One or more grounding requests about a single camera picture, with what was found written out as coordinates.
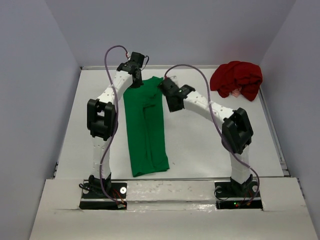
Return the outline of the green t shirt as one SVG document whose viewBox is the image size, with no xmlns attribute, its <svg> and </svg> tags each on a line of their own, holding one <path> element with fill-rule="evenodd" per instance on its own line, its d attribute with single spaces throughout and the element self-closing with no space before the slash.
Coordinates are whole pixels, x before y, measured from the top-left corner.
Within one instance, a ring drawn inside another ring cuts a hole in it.
<svg viewBox="0 0 320 240">
<path fill-rule="evenodd" d="M 153 76 L 139 88 L 128 88 L 124 95 L 126 132 L 131 172 L 134 177 L 165 172 L 169 166 L 165 146 L 163 95 Z"/>
</svg>

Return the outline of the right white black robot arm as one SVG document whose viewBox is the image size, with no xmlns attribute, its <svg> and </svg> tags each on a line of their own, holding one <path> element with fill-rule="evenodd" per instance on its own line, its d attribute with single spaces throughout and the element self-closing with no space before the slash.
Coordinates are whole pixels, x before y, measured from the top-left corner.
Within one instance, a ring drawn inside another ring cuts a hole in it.
<svg viewBox="0 0 320 240">
<path fill-rule="evenodd" d="M 253 181 L 249 145 L 254 134 L 247 112 L 241 107 L 234 110 L 210 101 L 195 88 L 187 84 L 179 87 L 168 77 L 160 82 L 158 88 L 171 113 L 188 110 L 214 124 L 230 156 L 231 176 L 226 190 L 233 197 L 247 196 Z"/>
</svg>

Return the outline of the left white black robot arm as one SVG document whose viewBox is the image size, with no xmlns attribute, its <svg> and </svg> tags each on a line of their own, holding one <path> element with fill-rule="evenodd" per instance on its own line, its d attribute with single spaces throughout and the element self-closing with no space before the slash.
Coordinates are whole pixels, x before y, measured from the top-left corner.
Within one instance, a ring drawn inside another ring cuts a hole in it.
<svg viewBox="0 0 320 240">
<path fill-rule="evenodd" d="M 119 100 L 127 89 L 143 85 L 142 70 L 150 59 L 138 52 L 126 53 L 126 57 L 127 61 L 116 68 L 114 77 L 105 65 L 109 84 L 97 98 L 87 102 L 86 126 L 93 143 L 93 166 L 88 182 L 79 185 L 113 202 L 110 148 L 119 125 Z"/>
</svg>

